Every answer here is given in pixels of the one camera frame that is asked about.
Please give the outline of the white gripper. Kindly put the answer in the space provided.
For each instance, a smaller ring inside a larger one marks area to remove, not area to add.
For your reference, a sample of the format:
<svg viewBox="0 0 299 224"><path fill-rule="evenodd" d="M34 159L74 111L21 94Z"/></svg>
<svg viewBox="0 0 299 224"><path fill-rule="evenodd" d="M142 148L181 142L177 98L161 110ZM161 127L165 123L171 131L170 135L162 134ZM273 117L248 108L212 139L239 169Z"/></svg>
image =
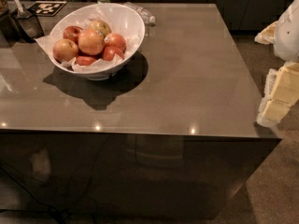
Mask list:
<svg viewBox="0 0 299 224"><path fill-rule="evenodd" d="M254 41L270 45L286 61L278 70L270 69L264 85L257 123L274 127L289 113L299 100L299 0L293 0L278 21L272 22L258 33Z"/></svg>

